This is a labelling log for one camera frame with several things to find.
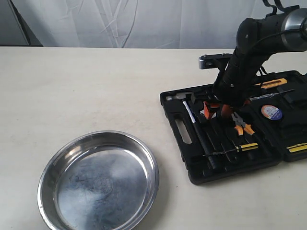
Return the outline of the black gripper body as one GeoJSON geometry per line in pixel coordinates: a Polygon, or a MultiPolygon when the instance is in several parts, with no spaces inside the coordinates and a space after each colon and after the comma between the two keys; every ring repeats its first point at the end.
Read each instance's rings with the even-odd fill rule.
{"type": "Polygon", "coordinates": [[[256,62],[244,65],[229,62],[214,83],[214,95],[222,104],[242,107],[248,98],[258,94],[258,87],[252,83],[257,71],[256,62]]]}

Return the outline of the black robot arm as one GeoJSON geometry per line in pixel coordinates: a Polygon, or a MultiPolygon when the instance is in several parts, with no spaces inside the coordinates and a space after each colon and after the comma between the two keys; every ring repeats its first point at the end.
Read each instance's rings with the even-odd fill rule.
{"type": "Polygon", "coordinates": [[[307,10],[294,6],[263,19],[245,19],[236,34],[236,47],[228,62],[221,55],[199,58],[200,69],[218,68],[211,93],[203,99],[204,116],[211,119],[218,105],[222,116],[243,107],[262,93],[257,72],[272,55],[307,49],[307,10]]]}

